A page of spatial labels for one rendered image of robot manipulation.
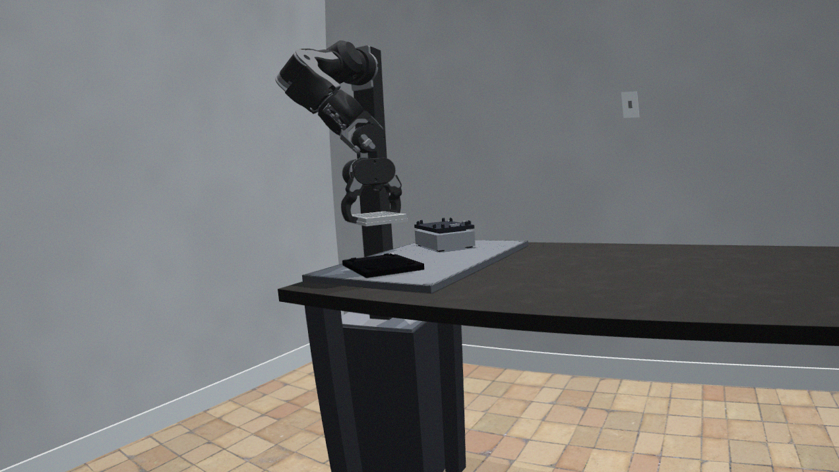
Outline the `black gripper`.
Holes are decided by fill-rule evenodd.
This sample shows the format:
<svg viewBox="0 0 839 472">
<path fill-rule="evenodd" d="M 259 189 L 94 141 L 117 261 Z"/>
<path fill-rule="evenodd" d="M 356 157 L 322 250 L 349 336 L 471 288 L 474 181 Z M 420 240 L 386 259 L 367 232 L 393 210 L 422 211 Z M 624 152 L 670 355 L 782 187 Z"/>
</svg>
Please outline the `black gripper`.
<svg viewBox="0 0 839 472">
<path fill-rule="evenodd" d="M 348 185 L 346 185 L 346 196 L 340 202 L 340 210 L 345 220 L 355 224 L 358 218 L 352 216 L 351 207 L 357 200 L 357 196 L 361 196 L 363 186 L 371 185 L 373 191 L 386 188 L 387 193 L 390 193 L 388 198 L 390 211 L 388 212 L 399 213 L 401 209 L 399 196 L 402 194 L 402 184 L 395 175 L 394 162 L 388 158 L 370 158 L 370 160 L 367 158 L 370 158 L 368 152 L 366 154 L 360 152 L 360 158 L 348 161 L 342 170 L 343 179 Z"/>
</svg>

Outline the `black rectangular frame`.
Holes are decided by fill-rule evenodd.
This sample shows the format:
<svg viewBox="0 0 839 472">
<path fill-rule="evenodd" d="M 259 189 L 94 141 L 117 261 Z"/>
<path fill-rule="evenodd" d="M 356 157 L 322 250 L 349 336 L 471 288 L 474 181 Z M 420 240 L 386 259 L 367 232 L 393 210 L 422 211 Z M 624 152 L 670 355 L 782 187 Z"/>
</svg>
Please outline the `black rectangular frame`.
<svg viewBox="0 0 839 472">
<path fill-rule="evenodd" d="M 343 260 L 342 265 L 365 278 L 425 270 L 425 264 L 421 262 L 389 253 L 379 256 L 352 257 Z"/>
</svg>

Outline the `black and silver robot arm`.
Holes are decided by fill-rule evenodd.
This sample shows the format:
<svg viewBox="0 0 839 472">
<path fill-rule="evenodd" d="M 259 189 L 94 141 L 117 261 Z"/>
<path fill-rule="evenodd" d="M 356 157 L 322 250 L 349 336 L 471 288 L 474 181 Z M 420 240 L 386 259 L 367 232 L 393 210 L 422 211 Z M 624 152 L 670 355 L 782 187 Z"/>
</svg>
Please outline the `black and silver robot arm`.
<svg viewBox="0 0 839 472">
<path fill-rule="evenodd" d="M 276 83 L 292 101 L 312 114 L 318 112 L 327 127 L 354 152 L 377 151 L 385 144 L 384 129 L 356 99 L 340 90 L 343 82 L 351 84 L 353 92 L 373 88 L 377 60 L 368 45 L 354 47 L 339 40 L 328 49 L 297 49 L 276 75 Z M 370 124 L 352 133 L 350 142 L 348 131 L 368 121 Z"/>
</svg>

